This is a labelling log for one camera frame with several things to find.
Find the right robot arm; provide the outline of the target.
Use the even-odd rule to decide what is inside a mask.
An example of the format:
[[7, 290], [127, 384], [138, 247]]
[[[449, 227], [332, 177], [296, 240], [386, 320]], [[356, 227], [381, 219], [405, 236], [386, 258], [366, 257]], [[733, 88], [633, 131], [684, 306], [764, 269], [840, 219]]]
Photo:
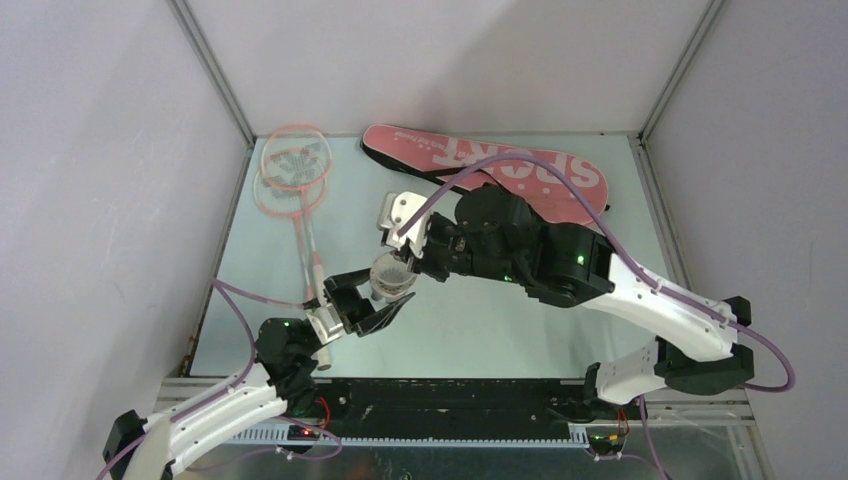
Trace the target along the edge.
[[745, 299], [709, 300], [629, 267], [604, 235], [546, 222], [496, 185], [464, 195], [452, 218], [424, 204], [412, 192], [390, 193], [377, 220], [383, 244], [412, 272], [441, 282], [455, 274], [517, 284], [544, 304], [609, 313], [651, 333], [641, 349], [588, 367], [581, 402], [591, 416], [606, 418], [664, 387], [710, 396], [754, 377], [753, 353], [731, 327], [749, 312]]

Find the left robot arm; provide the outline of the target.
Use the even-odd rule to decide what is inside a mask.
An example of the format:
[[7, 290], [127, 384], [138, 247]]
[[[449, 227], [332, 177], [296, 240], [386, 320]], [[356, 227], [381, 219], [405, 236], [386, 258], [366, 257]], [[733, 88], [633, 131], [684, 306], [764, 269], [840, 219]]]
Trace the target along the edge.
[[118, 417], [103, 449], [99, 478], [171, 479], [236, 433], [267, 419], [304, 417], [318, 406], [312, 376], [317, 353], [355, 334], [376, 333], [414, 295], [416, 274], [371, 267], [329, 277], [301, 318], [270, 318], [248, 334], [250, 358], [239, 373], [175, 407]]

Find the white shuttlecock tube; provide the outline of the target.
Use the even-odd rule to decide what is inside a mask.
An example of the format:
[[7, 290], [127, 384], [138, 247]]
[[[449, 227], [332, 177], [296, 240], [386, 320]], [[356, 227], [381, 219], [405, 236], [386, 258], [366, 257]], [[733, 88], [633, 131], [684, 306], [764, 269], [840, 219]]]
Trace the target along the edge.
[[391, 253], [377, 257], [369, 269], [370, 297], [377, 302], [394, 302], [414, 285], [418, 275]]

